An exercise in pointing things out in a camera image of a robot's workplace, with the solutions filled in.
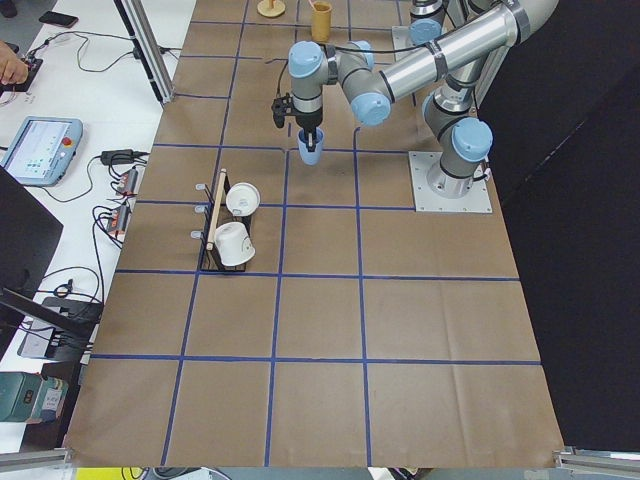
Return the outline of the person hand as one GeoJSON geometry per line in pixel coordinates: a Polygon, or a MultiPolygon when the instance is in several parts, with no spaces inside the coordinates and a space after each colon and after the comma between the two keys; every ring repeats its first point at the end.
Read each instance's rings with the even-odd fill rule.
{"type": "Polygon", "coordinates": [[[27,64],[4,41],[0,41],[0,78],[2,85],[22,84],[28,78],[27,64]]]}

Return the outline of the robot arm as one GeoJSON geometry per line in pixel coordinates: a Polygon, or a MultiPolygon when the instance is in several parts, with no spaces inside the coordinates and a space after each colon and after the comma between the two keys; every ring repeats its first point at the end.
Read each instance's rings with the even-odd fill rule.
{"type": "Polygon", "coordinates": [[[410,8],[409,41],[418,46],[442,34],[447,1],[413,0],[410,8]]]}
{"type": "Polygon", "coordinates": [[[487,60],[500,49],[521,44],[537,32],[554,13],[554,1],[467,1],[469,14],[461,25],[442,30],[441,1],[417,1],[416,22],[432,27],[424,41],[414,40],[412,51],[395,63],[375,70],[374,52],[366,42],[350,46],[295,43],[289,50],[284,72],[291,90],[274,99],[274,124],[283,127],[286,117],[299,125],[302,159],[309,162],[321,149],[323,88],[338,84],[354,116],[364,125],[385,121],[393,103],[439,82],[424,102],[423,116],[441,145],[437,163],[426,175],[429,188],[447,199],[465,196],[474,184],[479,164],[487,159],[493,143],[489,126],[470,116],[473,92],[487,60]]]}

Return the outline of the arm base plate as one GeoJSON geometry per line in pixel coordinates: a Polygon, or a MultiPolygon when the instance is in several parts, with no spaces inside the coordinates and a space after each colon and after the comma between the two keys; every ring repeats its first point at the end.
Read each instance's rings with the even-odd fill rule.
{"type": "Polygon", "coordinates": [[[491,214],[487,180],[477,166],[467,179],[447,175],[440,165],[441,152],[408,153],[415,211],[418,213],[491,214]]]}
{"type": "Polygon", "coordinates": [[[407,56],[414,47],[410,37],[409,27],[392,26],[391,38],[393,42],[394,61],[397,62],[407,56]]]}

